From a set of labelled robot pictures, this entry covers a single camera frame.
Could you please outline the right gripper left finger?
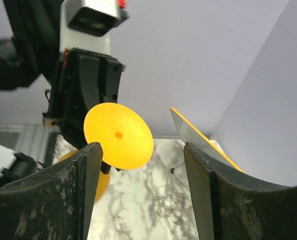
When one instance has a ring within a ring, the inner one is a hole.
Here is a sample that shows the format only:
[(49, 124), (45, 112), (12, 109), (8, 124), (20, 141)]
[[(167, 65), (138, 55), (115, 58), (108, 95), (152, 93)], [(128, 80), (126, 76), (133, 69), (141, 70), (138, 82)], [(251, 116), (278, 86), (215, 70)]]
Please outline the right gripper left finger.
[(69, 158), (0, 188), (0, 240), (85, 240), (103, 151), (90, 143)]

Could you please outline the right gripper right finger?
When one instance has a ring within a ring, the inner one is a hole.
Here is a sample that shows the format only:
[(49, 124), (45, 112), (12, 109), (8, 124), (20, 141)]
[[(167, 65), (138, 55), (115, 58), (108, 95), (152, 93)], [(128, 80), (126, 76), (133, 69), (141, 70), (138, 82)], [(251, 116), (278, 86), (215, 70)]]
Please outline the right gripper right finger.
[(297, 240), (297, 186), (249, 176), (190, 142), (184, 160), (201, 240)]

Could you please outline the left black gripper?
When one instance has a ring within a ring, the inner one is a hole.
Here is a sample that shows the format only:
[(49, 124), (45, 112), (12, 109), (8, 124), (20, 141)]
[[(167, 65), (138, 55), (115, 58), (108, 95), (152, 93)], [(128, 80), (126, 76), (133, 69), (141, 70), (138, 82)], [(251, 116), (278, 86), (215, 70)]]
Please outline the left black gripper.
[(59, 126), (64, 139), (77, 149), (87, 145), (86, 113), (100, 103), (117, 103), (125, 66), (116, 58), (78, 48), (65, 49), (52, 81), (44, 121)]

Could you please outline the yellow-orange plastic wine glass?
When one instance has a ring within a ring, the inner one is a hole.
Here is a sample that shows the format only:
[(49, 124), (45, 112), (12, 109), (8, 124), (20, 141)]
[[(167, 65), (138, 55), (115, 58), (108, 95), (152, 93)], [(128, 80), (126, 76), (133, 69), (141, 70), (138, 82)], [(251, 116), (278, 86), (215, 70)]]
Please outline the yellow-orange plastic wine glass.
[(152, 157), (154, 142), (150, 128), (130, 108), (112, 102), (91, 108), (84, 119), (87, 143), (99, 142), (103, 164), (119, 170), (142, 167)]

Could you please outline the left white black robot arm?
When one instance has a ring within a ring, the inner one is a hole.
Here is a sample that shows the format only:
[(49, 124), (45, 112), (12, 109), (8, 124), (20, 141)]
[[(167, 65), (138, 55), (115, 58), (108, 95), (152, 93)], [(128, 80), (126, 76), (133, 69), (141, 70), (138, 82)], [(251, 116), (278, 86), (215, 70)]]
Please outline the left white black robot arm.
[(43, 124), (58, 126), (77, 149), (95, 105), (118, 97), (124, 65), (111, 56), (109, 30), (128, 19), (123, 0), (6, 0), (13, 31), (0, 39), (0, 91), (29, 87), (44, 76), (51, 89)]

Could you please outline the yellow framed whiteboard stand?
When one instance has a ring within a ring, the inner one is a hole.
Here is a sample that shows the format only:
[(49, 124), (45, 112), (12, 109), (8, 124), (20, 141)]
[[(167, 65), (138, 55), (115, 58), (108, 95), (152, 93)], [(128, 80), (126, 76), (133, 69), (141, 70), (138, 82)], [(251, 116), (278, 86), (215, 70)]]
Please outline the yellow framed whiteboard stand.
[(208, 137), (202, 134), (175, 108), (171, 107), (170, 112), (175, 123), (177, 133), (184, 142), (191, 142), (197, 145), (201, 150), (206, 152), (211, 157), (239, 170), (240, 172), (243, 172), (243, 170), (236, 163), (234, 163), (218, 145), (215, 144), (215, 140), (210, 140)]

